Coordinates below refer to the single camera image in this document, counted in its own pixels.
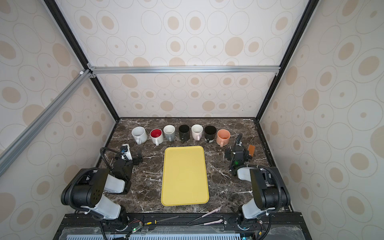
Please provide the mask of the cream and peach mug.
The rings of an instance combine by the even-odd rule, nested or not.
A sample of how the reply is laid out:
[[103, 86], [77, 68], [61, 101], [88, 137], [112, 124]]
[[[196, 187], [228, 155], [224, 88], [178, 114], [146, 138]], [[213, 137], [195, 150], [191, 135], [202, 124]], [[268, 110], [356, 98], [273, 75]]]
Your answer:
[[230, 141], [231, 133], [228, 130], [220, 129], [217, 132], [216, 141], [217, 144], [222, 148], [226, 146]]

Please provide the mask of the black mug white base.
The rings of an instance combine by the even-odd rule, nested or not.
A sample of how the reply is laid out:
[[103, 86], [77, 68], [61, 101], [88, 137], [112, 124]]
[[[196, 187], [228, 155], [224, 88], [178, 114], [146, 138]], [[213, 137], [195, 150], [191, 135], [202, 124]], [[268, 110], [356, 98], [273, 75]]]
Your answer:
[[204, 137], [206, 143], [212, 143], [215, 140], [217, 128], [214, 126], [206, 126], [204, 128]]

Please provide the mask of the white speckled mug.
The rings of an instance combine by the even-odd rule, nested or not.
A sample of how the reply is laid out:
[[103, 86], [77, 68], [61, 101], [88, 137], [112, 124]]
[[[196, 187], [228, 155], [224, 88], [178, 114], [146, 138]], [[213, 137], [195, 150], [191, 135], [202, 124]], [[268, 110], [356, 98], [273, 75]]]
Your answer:
[[138, 145], [145, 143], [148, 139], [147, 132], [144, 127], [135, 127], [132, 130], [132, 136]]

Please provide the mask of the white mug red inside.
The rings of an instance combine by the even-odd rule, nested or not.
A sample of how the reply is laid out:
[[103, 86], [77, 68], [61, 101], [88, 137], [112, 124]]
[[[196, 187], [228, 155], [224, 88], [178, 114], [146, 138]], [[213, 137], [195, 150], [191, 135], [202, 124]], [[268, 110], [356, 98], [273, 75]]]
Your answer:
[[152, 142], [159, 146], [164, 141], [163, 131], [161, 129], [153, 129], [150, 132]]

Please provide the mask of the pink mug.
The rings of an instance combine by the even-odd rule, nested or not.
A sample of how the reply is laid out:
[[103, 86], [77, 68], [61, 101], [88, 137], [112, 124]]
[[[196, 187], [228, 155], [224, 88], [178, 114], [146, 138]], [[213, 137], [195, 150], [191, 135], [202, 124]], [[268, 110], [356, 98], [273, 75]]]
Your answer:
[[191, 127], [192, 137], [195, 141], [200, 141], [203, 136], [204, 128], [201, 125], [195, 124]]

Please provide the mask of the grey mug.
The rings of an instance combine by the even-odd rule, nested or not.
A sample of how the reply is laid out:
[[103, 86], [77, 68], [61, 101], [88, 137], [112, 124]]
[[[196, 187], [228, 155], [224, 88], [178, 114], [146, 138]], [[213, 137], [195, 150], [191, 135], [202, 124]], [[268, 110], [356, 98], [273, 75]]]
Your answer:
[[176, 138], [176, 128], [173, 125], [167, 125], [163, 128], [165, 139], [169, 142], [173, 142]]

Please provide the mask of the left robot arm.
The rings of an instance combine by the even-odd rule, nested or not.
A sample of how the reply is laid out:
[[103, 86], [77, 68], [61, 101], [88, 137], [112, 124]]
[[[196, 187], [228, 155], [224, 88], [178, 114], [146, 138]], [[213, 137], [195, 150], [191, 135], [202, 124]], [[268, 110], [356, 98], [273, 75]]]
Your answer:
[[127, 224], [125, 208], [107, 198], [104, 193], [126, 195], [132, 185], [133, 167], [143, 162], [142, 150], [133, 157], [130, 146], [124, 144], [119, 151], [102, 147], [101, 157], [106, 168], [80, 169], [61, 194], [61, 203], [99, 221]]

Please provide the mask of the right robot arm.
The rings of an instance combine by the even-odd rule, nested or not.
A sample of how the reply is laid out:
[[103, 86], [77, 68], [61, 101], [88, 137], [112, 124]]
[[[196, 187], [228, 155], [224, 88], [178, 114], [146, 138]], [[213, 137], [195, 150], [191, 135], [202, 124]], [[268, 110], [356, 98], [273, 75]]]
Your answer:
[[242, 145], [227, 148], [224, 157], [230, 161], [232, 175], [252, 185], [253, 198], [239, 208], [238, 222], [259, 219], [290, 205], [290, 194], [276, 167], [247, 164], [252, 157]]

